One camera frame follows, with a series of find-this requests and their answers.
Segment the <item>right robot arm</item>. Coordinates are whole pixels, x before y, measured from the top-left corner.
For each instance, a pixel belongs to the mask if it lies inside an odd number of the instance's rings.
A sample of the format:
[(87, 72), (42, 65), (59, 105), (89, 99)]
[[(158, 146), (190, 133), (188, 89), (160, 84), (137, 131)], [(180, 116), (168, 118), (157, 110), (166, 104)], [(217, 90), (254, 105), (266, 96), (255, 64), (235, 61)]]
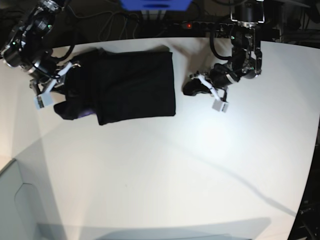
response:
[(53, 49), (43, 43), (43, 38), (52, 31), (56, 16), (61, 12), (71, 14), (69, 0), (39, 0), (13, 27), (0, 51), (0, 58), (7, 66), (19, 67), (32, 77), (29, 87), (37, 96), (45, 90), (64, 93), (66, 74), (59, 73), (63, 66), (58, 64), (71, 55), (78, 34), (73, 32), (70, 47), (61, 57), (52, 56)]

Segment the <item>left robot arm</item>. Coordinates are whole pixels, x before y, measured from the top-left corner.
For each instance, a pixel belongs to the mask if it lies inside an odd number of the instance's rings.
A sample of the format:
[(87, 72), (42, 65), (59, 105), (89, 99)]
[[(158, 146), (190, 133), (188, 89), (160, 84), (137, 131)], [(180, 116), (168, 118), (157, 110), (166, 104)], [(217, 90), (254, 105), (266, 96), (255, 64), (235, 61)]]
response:
[[(230, 13), (213, 24), (209, 46), (213, 55), (225, 63), (216, 63), (208, 72), (191, 74), (182, 92), (185, 96), (210, 94), (218, 101), (226, 102), (230, 85), (241, 78), (253, 79), (262, 73), (260, 25), (265, 22), (265, 14), (261, 0), (217, 1), (217, 4), (228, 6)], [(218, 29), (227, 20), (233, 22), (229, 32), (232, 49), (230, 56), (223, 56), (217, 52), (214, 41)]]

